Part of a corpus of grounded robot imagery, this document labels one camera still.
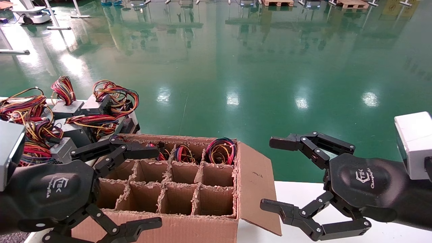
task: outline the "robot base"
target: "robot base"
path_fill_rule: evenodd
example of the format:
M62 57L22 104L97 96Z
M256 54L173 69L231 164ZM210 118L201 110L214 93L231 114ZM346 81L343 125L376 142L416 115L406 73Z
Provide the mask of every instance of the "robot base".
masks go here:
M43 12L45 7L34 7L32 9L26 10L25 8L14 8L12 10L15 19L17 19L20 24L43 24L51 21L51 17Z

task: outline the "wooden pallet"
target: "wooden pallet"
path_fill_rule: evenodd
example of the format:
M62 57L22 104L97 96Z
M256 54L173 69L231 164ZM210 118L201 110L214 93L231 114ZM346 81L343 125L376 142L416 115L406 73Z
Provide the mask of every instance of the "wooden pallet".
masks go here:
M265 6L269 6L271 3L275 3L278 7L282 6L283 3L286 3L289 7L294 6L294 0L263 0Z
M362 0L331 0L336 5L342 5L343 9L367 9L369 3L365 3Z

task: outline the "cardboard compartment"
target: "cardboard compartment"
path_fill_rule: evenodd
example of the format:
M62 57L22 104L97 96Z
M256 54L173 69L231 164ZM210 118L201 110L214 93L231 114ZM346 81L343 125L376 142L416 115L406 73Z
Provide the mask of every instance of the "cardboard compartment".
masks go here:
M212 187L202 185L197 197L197 214L229 216L234 214L234 187Z
M202 143L193 143L193 142L188 142L188 143L177 143L175 148L177 149L180 145L184 145L187 146L191 152L192 155L194 156L196 161L203 161L204 160L204 150L207 148L208 144L202 144Z
M159 183L131 182L115 209L156 213L161 192L162 188Z
M165 196L161 200L161 208L164 208L167 214L184 214L192 213L192 198L197 185L180 184L168 182L166 184Z
M105 178L112 179L112 180L127 181L133 173L132 169L134 165L135 162L133 160L127 160Z
M126 188L126 182L100 178L99 184L101 190L96 205L98 208L114 209L117 199Z
M233 166L230 165L204 163L203 184L211 186L234 186L233 170Z
M171 166L172 181L186 184L201 182L201 176L197 178L199 169L200 167L197 164L173 161Z
M162 182L168 169L167 161L136 160L132 181L136 182Z

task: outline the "bundled cable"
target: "bundled cable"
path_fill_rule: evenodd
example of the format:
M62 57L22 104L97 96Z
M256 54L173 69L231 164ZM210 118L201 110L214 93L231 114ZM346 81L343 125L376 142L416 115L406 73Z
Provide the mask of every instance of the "bundled cable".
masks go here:
M39 90L41 91L41 94L28 97L17 97L30 90ZM44 96L44 92L38 87L21 91L18 94L0 101L0 119L5 121L9 120L14 111L26 113L36 104L46 104L46 99L47 97ZM43 111L44 106L37 106L37 109L32 109L31 112L28 113L28 116L30 118L38 118L42 116Z
M56 99L61 99L64 101L66 106L72 104L74 100L76 100L75 93L73 91L72 83L70 82L69 76L60 76L52 85L51 89L53 90L53 94L51 95L51 99L56 94Z
M91 128L96 140L99 140L101 137L115 132L118 120L110 115L80 115L67 118L66 123Z
M110 96L114 103L111 106L111 113L116 118L132 113L140 104L140 99L136 91L116 85L109 80L96 82L93 85L93 95L96 97L97 102L101 102L106 96Z
M236 144L229 138L217 138L207 146L206 156L208 161L216 164L234 164L237 154Z
M147 147L157 147L154 143L148 143ZM160 147L161 151L159 152L159 156L156 158L158 161L162 160L168 160L169 158L169 151L166 150L164 147Z
M24 151L21 156L20 166L30 166L43 163L55 163L50 149L44 143L34 141L24 142Z
M28 140L38 143L42 147L49 147L46 145L46 141L49 141L52 137L61 139L63 137L63 130L54 125L54 122L48 118L39 117L40 121L35 121L34 118L30 117L29 114L33 110L39 109L39 106L46 106L46 109L50 111L51 116L53 113L47 105L36 104L29 109L28 112L22 113L14 111L11 113L11 119L15 123L25 125L25 134Z
M185 145L180 145L175 149L175 160L184 163L197 163L192 151Z

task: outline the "white table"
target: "white table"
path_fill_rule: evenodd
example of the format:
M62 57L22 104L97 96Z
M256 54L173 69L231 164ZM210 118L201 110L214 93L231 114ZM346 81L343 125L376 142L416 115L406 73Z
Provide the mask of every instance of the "white table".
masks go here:
M324 193L322 183L275 182L278 201L294 204L300 208ZM349 221L332 206L327 207L314 217L319 224ZM360 237L326 240L326 243L426 243L432 240L432 232L408 226L379 223L369 219L372 228ZM282 237L254 226L244 220L238 224L237 243L312 243L300 229L282 224ZM32 233L25 243L40 243L47 232Z

